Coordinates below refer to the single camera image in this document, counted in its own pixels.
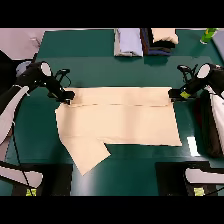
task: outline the green table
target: green table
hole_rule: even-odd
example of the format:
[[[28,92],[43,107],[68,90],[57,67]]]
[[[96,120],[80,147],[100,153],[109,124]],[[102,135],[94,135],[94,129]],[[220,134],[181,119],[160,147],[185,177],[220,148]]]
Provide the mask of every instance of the green table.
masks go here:
[[[213,44],[202,45],[203,31],[177,30],[179,44],[173,56],[124,58],[113,56],[113,30],[46,32],[37,61],[47,61],[53,72],[69,68],[73,87],[171,86],[183,85],[177,65],[193,67],[206,62],[223,65]],[[22,163],[73,163],[61,144],[54,110],[59,103],[38,88],[21,105],[15,135]],[[107,145],[111,156],[85,176],[74,165],[71,195],[158,195],[155,162],[209,160],[224,167],[223,159],[203,153],[199,127],[192,113],[193,101],[175,103],[174,109],[182,147]],[[192,157],[188,136],[196,138],[201,157]],[[17,164],[12,141],[6,161]],[[0,182],[0,195],[10,195],[12,185]]]

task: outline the green bottle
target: green bottle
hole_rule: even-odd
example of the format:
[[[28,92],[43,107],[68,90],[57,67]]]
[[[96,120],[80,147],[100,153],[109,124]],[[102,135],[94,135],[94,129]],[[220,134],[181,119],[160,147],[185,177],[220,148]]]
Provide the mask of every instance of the green bottle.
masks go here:
[[[207,44],[212,39],[212,37],[216,34],[218,29],[219,28],[207,28],[200,42],[202,44]]]

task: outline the folded clothes stack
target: folded clothes stack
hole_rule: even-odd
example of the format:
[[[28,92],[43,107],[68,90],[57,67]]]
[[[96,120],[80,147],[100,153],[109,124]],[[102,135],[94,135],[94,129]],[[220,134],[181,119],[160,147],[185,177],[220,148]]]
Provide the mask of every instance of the folded clothes stack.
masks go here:
[[[143,57],[139,28],[115,28],[114,56]]]
[[[178,44],[175,28],[140,28],[144,55],[171,55],[171,49]]]

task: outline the yellow-green object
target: yellow-green object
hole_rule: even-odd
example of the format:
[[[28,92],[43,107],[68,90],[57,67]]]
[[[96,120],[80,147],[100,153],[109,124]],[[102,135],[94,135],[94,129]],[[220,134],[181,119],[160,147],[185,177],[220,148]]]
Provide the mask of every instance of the yellow-green object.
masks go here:
[[[183,98],[187,99],[191,94],[186,93],[185,91],[180,94]]]
[[[37,196],[37,189],[31,189],[33,196]],[[26,196],[32,196],[30,189],[27,189]]]
[[[202,187],[194,188],[194,193],[195,193],[195,196],[204,196],[205,195],[204,189]]]
[[[202,44],[207,44],[208,41],[212,39],[212,37],[216,34],[217,30],[219,28],[207,28],[204,35],[201,38],[201,43]]]

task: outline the yellow label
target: yellow label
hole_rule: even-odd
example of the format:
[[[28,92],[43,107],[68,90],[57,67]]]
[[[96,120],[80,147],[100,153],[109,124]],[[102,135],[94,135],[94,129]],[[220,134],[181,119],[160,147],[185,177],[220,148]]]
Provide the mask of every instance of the yellow label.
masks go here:
[[[37,189],[31,189],[33,196],[37,196]],[[32,196],[30,189],[27,189],[26,196]]]
[[[195,196],[204,196],[205,194],[204,189],[202,187],[194,188],[194,193],[195,193]]]
[[[191,94],[186,93],[185,91],[180,94],[183,98],[188,98]]]

